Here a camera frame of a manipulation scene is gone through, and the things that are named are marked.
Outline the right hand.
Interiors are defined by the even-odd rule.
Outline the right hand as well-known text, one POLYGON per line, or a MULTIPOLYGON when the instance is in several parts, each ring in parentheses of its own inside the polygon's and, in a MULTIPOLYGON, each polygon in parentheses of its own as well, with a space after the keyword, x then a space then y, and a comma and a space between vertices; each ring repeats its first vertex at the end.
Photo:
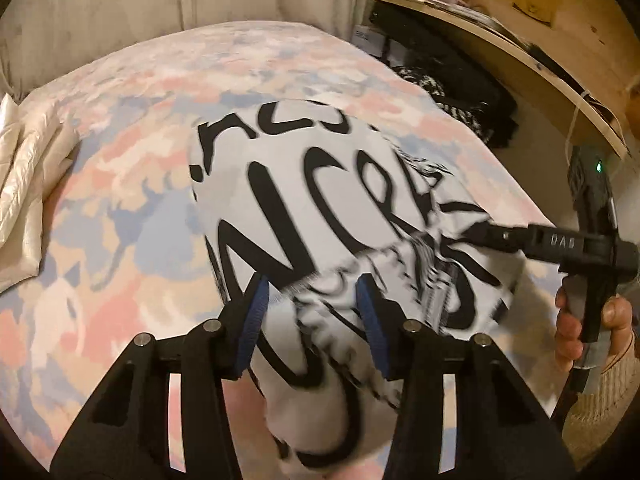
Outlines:
MULTIPOLYGON (((562 372, 568 372, 584 351, 579 340, 582 323, 570 310, 565 289, 561 287, 555 295, 555 307, 559 309, 555 325, 555 361, 562 372)), ((634 343, 631 303, 623 296, 616 295, 608 300, 602 309, 602 326, 611 334, 608 358, 604 370, 619 361, 634 343)))

